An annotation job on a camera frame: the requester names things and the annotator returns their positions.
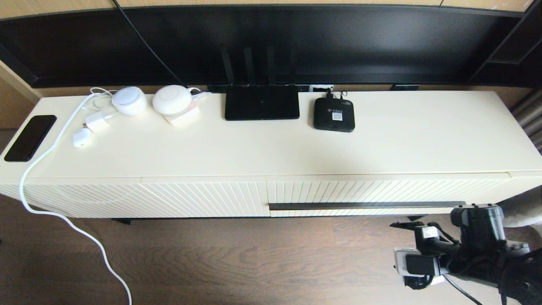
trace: black smartphone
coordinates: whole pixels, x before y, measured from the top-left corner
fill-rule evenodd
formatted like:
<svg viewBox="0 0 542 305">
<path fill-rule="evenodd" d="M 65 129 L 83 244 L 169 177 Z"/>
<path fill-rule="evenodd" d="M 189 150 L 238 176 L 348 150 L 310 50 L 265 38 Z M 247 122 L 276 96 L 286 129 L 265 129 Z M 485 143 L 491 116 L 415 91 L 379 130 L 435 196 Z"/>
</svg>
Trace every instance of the black smartphone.
<svg viewBox="0 0 542 305">
<path fill-rule="evenodd" d="M 32 117 L 5 154 L 4 160 L 7 162 L 30 161 L 55 121 L 56 116 L 53 115 Z"/>
</svg>

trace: black router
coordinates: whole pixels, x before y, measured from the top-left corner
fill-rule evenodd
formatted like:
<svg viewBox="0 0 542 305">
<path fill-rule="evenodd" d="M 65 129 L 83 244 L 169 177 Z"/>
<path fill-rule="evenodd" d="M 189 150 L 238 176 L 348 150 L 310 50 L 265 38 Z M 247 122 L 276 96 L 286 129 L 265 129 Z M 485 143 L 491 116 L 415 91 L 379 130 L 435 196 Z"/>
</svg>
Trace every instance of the black router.
<svg viewBox="0 0 542 305">
<path fill-rule="evenodd" d="M 245 64 L 247 66 L 248 87 L 234 86 L 233 69 L 228 52 L 222 49 L 222 59 L 226 69 L 228 83 L 226 89 L 226 120 L 277 120 L 298 119 L 299 98 L 298 88 L 294 85 L 275 86 L 274 51 L 267 49 L 267 65 L 269 73 L 269 86 L 255 86 L 252 51 L 244 49 Z"/>
</svg>

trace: white charging cable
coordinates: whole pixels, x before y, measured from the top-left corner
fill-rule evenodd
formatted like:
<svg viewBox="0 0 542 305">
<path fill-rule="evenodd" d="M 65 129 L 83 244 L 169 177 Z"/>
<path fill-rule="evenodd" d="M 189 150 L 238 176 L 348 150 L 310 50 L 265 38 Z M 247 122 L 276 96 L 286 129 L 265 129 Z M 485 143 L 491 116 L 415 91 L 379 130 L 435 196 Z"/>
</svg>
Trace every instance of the white charging cable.
<svg viewBox="0 0 542 305">
<path fill-rule="evenodd" d="M 115 276 L 119 282 L 124 286 L 124 288 L 126 289 L 126 293 L 128 294 L 128 303 L 129 305 L 132 305 L 132 294 L 130 293 L 130 289 L 128 288 L 128 285 L 126 284 L 126 282 L 122 279 L 122 277 L 120 277 L 115 271 L 113 271 L 113 269 L 111 268 L 111 265 L 109 264 L 109 261 L 107 260 L 107 255 L 105 253 L 105 249 L 104 249 L 104 246 L 92 235 L 90 235 L 89 233 L 83 231 L 82 229 L 76 227 L 66 216 L 62 215 L 62 214 L 58 214 L 58 213 L 54 213 L 54 212 L 47 212 L 47 211 L 37 211 L 33 208 L 30 207 L 30 205 L 28 204 L 27 202 L 27 199 L 26 199 L 26 196 L 24 195 L 24 182 L 25 180 L 27 179 L 28 177 L 28 174 L 30 173 L 30 171 L 34 168 L 34 166 L 36 166 L 36 164 L 39 163 L 39 161 L 41 161 L 43 158 L 45 158 L 47 155 L 49 155 L 51 153 L 51 151 L 53 151 L 55 149 L 55 147 L 58 145 L 60 139 L 62 138 L 62 135 L 64 134 L 64 132 L 66 131 L 66 129 L 68 128 L 68 126 L 70 125 L 70 123 L 73 121 L 75 115 L 79 112 L 79 109 L 81 109 L 85 103 L 87 103 L 88 101 L 94 99 L 94 98 L 97 98 L 98 96 L 103 96 L 104 93 L 91 93 L 89 96 L 87 96 L 85 99 L 83 99 L 83 101 L 77 106 L 77 108 L 75 108 L 75 110 L 72 112 L 72 115 L 68 118 L 68 120 L 66 121 L 66 123 L 64 124 L 64 126 L 62 127 L 62 129 L 60 130 L 59 132 L 59 135 L 56 136 L 56 139 L 55 139 L 55 142 L 53 142 L 53 145 L 51 145 L 51 147 L 49 147 L 49 149 L 47 149 L 44 153 L 42 153 L 34 162 L 32 162 L 28 168 L 24 171 L 23 175 L 21 176 L 21 181 L 19 182 L 19 196 L 21 197 L 21 201 L 23 203 L 23 206 L 25 209 L 27 209 L 28 212 L 30 213 L 33 213 L 33 214 L 39 214 L 39 215 L 51 215 L 51 216 L 56 216 L 56 217 L 59 217 L 59 218 L 62 218 L 65 222 L 68 223 L 68 225 L 70 225 L 70 227 L 72 227 L 74 230 L 76 230 L 77 232 L 83 234 L 84 236 L 90 238 L 93 242 L 96 243 L 96 245 L 98 245 L 98 247 L 100 247 L 100 250 L 104 256 L 104 261 L 105 261 L 105 264 L 107 266 L 107 268 L 109 269 L 109 271 L 111 272 L 111 274 L 113 274 L 113 276 Z"/>
</svg>

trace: white tv cabinet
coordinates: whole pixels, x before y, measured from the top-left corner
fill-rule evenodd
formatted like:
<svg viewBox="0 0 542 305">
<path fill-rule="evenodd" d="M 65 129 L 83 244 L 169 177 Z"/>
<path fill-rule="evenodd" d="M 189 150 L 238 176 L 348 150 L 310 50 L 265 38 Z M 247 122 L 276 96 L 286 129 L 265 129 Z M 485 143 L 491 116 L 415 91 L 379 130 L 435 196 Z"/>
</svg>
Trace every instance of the white tv cabinet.
<svg viewBox="0 0 542 305">
<path fill-rule="evenodd" d="M 228 122 L 225 95 L 211 94 L 184 128 L 149 107 L 113 117 L 78 149 L 71 133 L 89 114 L 81 110 L 31 172 L 29 202 L 97 218 L 430 214 L 542 185 L 542 157 L 493 92 L 350 92 L 349 134 L 312 127 L 314 100 L 323 96 L 300 93 L 296 120 Z M 29 118 L 58 120 L 35 157 L 82 98 L 36 105 Z M 13 198 L 28 163 L 3 157 L 18 133 L 0 161 L 0 193 Z"/>
</svg>

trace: white power adapter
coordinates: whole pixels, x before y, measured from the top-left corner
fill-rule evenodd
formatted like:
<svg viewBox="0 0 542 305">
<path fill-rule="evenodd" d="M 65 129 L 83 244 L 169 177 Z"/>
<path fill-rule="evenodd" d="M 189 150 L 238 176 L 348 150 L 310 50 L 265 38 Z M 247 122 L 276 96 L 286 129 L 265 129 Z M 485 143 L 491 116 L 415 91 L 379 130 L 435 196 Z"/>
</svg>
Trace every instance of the white power adapter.
<svg viewBox="0 0 542 305">
<path fill-rule="evenodd" d="M 88 128 L 80 129 L 72 134 L 72 144 L 74 147 L 83 147 L 91 142 L 92 132 Z"/>
</svg>

